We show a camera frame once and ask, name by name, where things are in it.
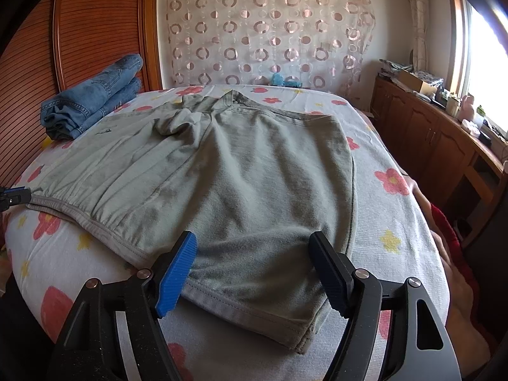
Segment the grey-green pants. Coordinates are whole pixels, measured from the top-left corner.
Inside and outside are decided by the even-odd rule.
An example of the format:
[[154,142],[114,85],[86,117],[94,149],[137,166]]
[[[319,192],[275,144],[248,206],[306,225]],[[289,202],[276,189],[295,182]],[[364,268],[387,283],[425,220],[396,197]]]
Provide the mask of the grey-green pants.
[[331,308],[306,245],[321,231],[351,251],[355,180],[335,117],[230,91],[102,119],[41,171],[29,205],[75,222],[135,267],[193,232],[184,297],[306,353]]

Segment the floral white bed quilt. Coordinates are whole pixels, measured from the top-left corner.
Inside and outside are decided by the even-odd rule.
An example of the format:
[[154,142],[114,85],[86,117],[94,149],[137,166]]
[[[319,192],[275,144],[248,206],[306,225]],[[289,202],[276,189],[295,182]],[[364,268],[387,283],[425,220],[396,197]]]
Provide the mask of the floral white bed quilt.
[[307,254],[322,232],[378,279],[450,290],[396,162],[344,99],[315,90],[145,92],[25,171],[3,217],[35,331],[54,344],[85,281],[133,277],[184,231],[197,255],[164,347],[185,380],[318,380],[346,322]]

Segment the folded blue jeans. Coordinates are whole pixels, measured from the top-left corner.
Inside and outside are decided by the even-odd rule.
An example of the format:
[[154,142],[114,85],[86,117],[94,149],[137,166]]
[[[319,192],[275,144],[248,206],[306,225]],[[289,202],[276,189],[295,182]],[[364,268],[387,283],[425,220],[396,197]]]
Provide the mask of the folded blue jeans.
[[136,97],[143,66],[139,54],[128,54],[96,76],[42,102],[40,124],[55,141],[74,140],[99,120]]

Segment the wooden sideboard cabinet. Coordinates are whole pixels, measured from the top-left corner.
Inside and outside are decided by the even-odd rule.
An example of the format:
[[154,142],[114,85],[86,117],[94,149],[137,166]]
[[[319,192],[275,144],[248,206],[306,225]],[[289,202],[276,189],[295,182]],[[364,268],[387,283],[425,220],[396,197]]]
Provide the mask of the wooden sideboard cabinet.
[[370,111],[399,166],[456,227],[462,246],[471,244],[505,191],[504,164],[440,108],[382,77]]

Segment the wooden slatted wardrobe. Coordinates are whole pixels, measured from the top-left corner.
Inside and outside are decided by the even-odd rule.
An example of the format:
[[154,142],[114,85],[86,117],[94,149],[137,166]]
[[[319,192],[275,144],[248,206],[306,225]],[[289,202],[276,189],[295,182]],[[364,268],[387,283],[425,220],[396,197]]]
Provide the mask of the wooden slatted wardrobe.
[[1,56],[1,184],[16,183],[46,137],[41,103],[129,53],[143,91],[163,87],[157,0],[40,0]]

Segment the pink figurine on cabinet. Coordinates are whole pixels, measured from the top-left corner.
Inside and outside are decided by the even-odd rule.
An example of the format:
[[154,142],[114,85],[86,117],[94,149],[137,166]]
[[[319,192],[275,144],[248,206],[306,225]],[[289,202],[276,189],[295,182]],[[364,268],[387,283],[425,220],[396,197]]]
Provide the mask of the pink figurine on cabinet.
[[461,99],[461,105],[456,119],[462,122],[463,120],[474,120],[474,97],[471,94],[466,94]]

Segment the cardboard box on cabinet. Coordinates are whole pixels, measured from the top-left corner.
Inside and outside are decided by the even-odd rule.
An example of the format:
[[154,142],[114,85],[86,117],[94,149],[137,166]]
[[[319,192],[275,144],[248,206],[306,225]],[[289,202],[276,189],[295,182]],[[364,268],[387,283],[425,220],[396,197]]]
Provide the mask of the cardboard box on cabinet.
[[427,97],[431,97],[437,93],[438,88],[436,86],[432,86],[421,78],[413,75],[412,73],[401,70],[397,76],[397,79],[408,89],[413,90],[417,93],[425,95]]

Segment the blue object at headboard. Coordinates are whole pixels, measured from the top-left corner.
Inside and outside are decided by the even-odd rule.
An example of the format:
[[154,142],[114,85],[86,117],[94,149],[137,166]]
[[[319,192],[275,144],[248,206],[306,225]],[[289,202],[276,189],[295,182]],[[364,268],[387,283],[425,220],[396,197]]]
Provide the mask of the blue object at headboard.
[[300,89],[302,82],[292,77],[284,77],[281,73],[274,73],[271,77],[270,86]]

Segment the sheer circle-pattern curtain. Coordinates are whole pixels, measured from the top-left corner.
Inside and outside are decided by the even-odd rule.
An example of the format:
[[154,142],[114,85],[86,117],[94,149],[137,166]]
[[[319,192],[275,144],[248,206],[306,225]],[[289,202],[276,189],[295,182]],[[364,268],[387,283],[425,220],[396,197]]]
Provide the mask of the sheer circle-pattern curtain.
[[371,0],[159,0],[164,78],[173,85],[267,84],[348,92],[372,40]]

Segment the white patterned window curtain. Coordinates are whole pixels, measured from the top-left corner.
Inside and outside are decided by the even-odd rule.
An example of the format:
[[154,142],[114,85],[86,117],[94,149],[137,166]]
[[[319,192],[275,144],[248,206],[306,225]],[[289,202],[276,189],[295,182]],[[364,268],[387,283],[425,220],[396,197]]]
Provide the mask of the white patterned window curtain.
[[427,29],[429,0],[409,0],[412,22],[412,65],[414,70],[427,70]]

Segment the window with wooden frame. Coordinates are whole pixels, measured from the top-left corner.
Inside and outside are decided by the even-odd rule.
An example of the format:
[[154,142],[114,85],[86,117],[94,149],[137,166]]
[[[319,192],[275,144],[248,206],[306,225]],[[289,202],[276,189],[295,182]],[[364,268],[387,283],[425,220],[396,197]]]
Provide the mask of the window with wooden frame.
[[493,26],[468,0],[450,0],[451,90],[472,97],[476,114],[507,136],[507,52]]

